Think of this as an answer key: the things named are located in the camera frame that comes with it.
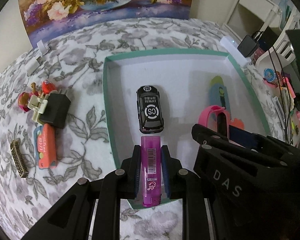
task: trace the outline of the floral tablecloth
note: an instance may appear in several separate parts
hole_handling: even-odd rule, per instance
[[[0,74],[0,225],[11,240],[20,239],[80,177],[103,178],[115,169],[105,119],[102,69],[105,57],[157,48],[197,48],[226,51],[219,41],[226,32],[213,22],[170,18],[135,18],[86,27],[49,42],[50,52],[28,76],[25,64],[37,49],[17,58]],[[251,81],[271,127],[281,127],[253,67],[243,69]],[[45,79],[66,88],[71,100],[66,127],[56,130],[59,163],[39,170],[34,158],[32,112],[23,113],[18,95]],[[10,142],[19,141],[29,176],[19,177]],[[178,240],[182,238],[182,204],[174,201],[156,208],[132,210],[122,200],[121,239]]]

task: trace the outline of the barcode sticker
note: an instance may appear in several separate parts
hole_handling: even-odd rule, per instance
[[[148,174],[157,174],[156,149],[148,149]]]

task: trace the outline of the purple plastic case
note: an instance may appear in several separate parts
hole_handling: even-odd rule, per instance
[[[160,136],[141,136],[141,179],[143,206],[161,203],[161,140]]]

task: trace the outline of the wall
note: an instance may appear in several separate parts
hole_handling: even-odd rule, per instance
[[[31,48],[18,0],[9,0],[0,12],[0,72]]]
[[[222,25],[234,0],[193,0],[190,16]],[[9,0],[0,13],[0,72],[31,49],[18,0]]]

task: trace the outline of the painting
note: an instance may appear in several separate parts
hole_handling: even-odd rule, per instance
[[[99,22],[135,17],[188,19],[192,0],[18,0],[32,46]]]

